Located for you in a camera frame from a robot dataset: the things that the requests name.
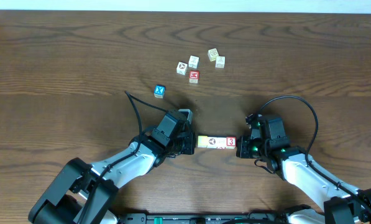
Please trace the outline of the red A wooden block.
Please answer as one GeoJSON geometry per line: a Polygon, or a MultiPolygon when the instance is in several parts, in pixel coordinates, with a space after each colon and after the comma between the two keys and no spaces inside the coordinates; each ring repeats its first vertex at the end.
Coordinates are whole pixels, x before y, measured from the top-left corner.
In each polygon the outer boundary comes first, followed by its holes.
{"type": "Polygon", "coordinates": [[[227,147],[226,138],[216,138],[216,148],[217,149],[225,149],[227,147]]]}

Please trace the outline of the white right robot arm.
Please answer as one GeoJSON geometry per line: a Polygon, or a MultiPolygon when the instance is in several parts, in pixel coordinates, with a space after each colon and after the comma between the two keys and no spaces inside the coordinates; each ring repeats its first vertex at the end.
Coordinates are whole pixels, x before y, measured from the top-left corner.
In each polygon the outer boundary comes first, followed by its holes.
{"type": "Polygon", "coordinates": [[[306,149],[292,146],[277,115],[246,117],[250,134],[237,142],[236,156],[298,187],[324,212],[325,223],[371,223],[371,188],[348,184],[319,165],[306,149]]]}

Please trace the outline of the red number 3 block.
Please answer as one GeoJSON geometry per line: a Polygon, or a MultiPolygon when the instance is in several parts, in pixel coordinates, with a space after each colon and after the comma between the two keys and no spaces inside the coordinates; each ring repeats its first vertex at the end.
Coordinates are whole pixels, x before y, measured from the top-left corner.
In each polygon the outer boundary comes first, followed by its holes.
{"type": "Polygon", "coordinates": [[[236,148],[236,137],[227,137],[226,138],[226,148],[235,149],[236,148]]]}

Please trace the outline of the soccer ball wooden block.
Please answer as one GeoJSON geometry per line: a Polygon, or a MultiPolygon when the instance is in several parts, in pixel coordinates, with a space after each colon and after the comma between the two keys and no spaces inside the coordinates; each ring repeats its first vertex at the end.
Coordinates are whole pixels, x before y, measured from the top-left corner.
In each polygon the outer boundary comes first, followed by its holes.
{"type": "Polygon", "coordinates": [[[215,149],[217,148],[218,140],[216,137],[208,137],[208,145],[207,148],[215,149]]]}

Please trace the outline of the yellow top wooden block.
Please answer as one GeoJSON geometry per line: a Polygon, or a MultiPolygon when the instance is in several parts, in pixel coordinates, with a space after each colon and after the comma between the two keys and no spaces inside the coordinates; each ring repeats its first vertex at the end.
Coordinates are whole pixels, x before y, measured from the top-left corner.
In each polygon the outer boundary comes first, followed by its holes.
{"type": "Polygon", "coordinates": [[[207,136],[198,136],[197,147],[198,148],[207,148],[208,147],[208,137],[207,136]]]}

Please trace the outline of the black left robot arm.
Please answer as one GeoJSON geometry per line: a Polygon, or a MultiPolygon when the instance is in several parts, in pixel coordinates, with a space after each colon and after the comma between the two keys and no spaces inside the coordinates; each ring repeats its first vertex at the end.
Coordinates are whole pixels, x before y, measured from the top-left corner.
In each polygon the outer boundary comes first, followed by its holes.
{"type": "Polygon", "coordinates": [[[128,148],[98,162],[70,160],[29,212],[31,223],[117,223],[109,207],[121,187],[165,159],[195,152],[189,109],[169,110],[158,126],[132,139],[128,148]]]}

